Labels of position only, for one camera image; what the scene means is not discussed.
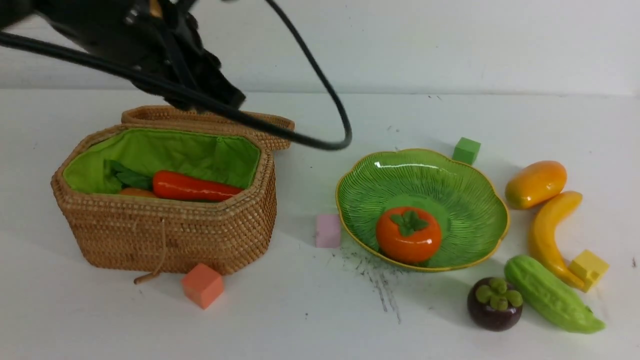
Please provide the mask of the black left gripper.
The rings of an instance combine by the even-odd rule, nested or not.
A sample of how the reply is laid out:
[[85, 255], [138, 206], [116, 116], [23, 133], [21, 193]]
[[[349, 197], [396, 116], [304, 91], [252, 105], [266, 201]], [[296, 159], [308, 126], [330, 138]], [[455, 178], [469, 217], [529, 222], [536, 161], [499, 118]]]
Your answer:
[[[160, 0], [174, 50], [180, 51], [198, 91], [238, 109], [245, 94], [221, 71], [221, 61], [202, 44], [193, 0]], [[144, 17], [145, 0], [37, 0], [35, 12], [59, 34], [91, 55], [180, 83], [163, 37]]]

